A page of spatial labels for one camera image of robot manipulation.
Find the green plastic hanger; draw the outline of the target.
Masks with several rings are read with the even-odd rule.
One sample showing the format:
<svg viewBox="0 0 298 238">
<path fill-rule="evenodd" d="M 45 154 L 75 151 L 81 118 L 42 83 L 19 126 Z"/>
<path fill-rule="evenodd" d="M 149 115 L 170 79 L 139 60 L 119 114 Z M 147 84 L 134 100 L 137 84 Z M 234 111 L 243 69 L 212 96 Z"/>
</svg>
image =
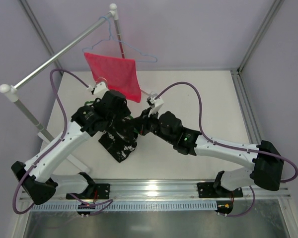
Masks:
<svg viewBox="0 0 298 238">
<path fill-rule="evenodd" d="M 101 99 L 102 97 L 100 96 L 94 96 L 93 100 L 89 100 L 84 103 L 86 109 L 84 110 L 84 125 L 82 126 L 82 128 L 85 129 L 85 131 L 87 131 L 90 136 L 94 136 L 99 132 L 103 133 L 112 122 L 117 121 L 106 119 L 99 112 L 99 102 L 101 101 Z"/>
</svg>

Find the black white tie-dye trousers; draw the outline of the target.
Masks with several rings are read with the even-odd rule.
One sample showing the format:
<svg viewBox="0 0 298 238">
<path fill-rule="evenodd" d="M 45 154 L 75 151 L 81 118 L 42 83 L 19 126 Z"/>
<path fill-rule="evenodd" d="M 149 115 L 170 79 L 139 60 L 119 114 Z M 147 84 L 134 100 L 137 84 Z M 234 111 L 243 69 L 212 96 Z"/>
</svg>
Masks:
<svg viewBox="0 0 298 238">
<path fill-rule="evenodd" d="M 137 147 L 139 132 L 131 123 L 133 119 L 132 116 L 127 116 L 112 122 L 98 140 L 118 163 L 126 160 Z"/>
</svg>

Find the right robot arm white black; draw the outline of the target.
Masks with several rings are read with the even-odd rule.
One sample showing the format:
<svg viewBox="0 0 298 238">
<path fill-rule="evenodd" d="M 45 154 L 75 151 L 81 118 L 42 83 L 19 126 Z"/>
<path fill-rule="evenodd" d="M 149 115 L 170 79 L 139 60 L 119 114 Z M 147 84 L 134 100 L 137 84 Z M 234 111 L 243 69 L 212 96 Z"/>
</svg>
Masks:
<svg viewBox="0 0 298 238">
<path fill-rule="evenodd" d="M 209 141 L 201 132 L 184 127 L 173 113 L 151 116 L 149 109 L 135 118 L 134 126 L 140 135 L 151 132 L 180 154 L 214 157 L 241 165 L 240 169 L 218 172 L 213 188 L 220 197 L 244 186 L 256 185 L 268 191 L 280 188 L 284 162 L 269 141 L 263 140 L 259 145 Z"/>
</svg>

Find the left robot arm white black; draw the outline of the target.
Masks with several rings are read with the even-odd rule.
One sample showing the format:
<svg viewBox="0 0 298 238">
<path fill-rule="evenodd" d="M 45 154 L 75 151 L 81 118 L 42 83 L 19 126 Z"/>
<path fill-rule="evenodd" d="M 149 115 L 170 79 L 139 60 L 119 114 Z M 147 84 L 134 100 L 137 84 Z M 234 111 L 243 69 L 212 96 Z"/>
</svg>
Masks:
<svg viewBox="0 0 298 238">
<path fill-rule="evenodd" d="M 11 166 L 19 181 L 18 187 L 27 192 L 35 205 L 59 194 L 73 193 L 81 199 L 93 198 L 97 185 L 87 173 L 57 176 L 54 171 L 77 147 L 130 113 L 126 97 L 115 90 L 106 91 L 90 106 L 80 107 L 65 130 L 40 153 L 25 163 L 16 161 Z"/>
</svg>

